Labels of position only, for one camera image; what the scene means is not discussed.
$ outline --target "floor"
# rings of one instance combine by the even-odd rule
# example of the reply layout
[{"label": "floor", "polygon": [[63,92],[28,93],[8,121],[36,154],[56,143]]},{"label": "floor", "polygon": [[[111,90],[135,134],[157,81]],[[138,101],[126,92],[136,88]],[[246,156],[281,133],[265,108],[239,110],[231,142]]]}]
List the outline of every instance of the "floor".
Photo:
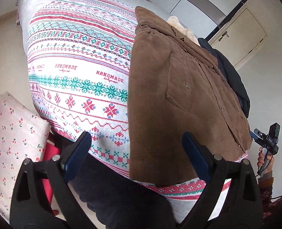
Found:
[{"label": "floor", "polygon": [[[22,29],[16,25],[16,17],[8,18],[0,23],[0,94],[8,91],[28,109],[36,111],[28,83],[27,56],[22,45]],[[78,195],[72,192],[79,205],[98,229],[104,229],[94,212],[89,210],[86,203],[80,201]],[[58,209],[55,199],[52,209]],[[64,219],[61,211],[57,216]]]}]

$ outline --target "cable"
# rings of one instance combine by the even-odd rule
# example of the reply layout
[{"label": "cable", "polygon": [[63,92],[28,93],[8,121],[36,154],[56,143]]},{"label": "cable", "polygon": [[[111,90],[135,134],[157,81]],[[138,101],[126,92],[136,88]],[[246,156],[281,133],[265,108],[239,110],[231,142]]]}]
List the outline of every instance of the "cable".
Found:
[{"label": "cable", "polygon": [[271,198],[271,200],[278,199],[278,198],[280,198],[280,197],[282,197],[282,195],[281,195],[281,196],[277,196],[277,197],[275,197],[275,198]]}]

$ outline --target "black jacket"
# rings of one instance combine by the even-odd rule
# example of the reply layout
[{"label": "black jacket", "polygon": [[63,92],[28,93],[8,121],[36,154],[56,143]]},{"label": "black jacket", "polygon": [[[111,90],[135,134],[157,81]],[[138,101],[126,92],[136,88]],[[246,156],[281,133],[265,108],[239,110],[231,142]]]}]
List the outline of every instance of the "black jacket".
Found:
[{"label": "black jacket", "polygon": [[218,62],[218,68],[227,80],[229,86],[233,89],[238,97],[241,109],[245,114],[246,118],[249,115],[250,100],[247,95],[244,84],[242,83],[240,75],[237,73],[235,68],[229,62],[229,60],[221,54],[217,49],[213,49],[211,45],[203,38],[198,38],[200,46],[210,52],[214,57],[216,57]]}]

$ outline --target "patterned bedspread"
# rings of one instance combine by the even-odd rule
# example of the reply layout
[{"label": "patterned bedspread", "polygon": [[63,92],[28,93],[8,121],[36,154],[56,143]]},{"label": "patterned bedspread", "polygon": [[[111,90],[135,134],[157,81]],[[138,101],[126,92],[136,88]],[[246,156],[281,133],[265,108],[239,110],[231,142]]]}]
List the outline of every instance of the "patterned bedspread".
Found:
[{"label": "patterned bedspread", "polygon": [[[116,0],[55,0],[35,14],[28,32],[29,83],[41,117],[73,141],[89,131],[89,153],[125,177],[134,11]],[[167,188],[142,184],[184,200],[198,199],[205,187],[199,179]]]}]

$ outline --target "jacket collar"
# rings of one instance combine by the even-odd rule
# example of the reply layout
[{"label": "jacket collar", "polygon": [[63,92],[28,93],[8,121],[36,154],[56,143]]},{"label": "jacket collar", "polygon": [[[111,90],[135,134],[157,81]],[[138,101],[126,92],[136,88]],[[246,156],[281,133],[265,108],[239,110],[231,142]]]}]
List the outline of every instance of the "jacket collar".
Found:
[{"label": "jacket collar", "polygon": [[143,25],[149,26],[164,35],[170,36],[174,41],[180,44],[189,54],[206,64],[209,68],[218,70],[217,59],[209,54],[206,50],[199,45],[192,42],[185,35],[180,33],[176,28],[169,25],[165,20],[155,15],[153,12],[146,8],[137,6],[135,8],[135,15],[138,21],[138,27]]}]

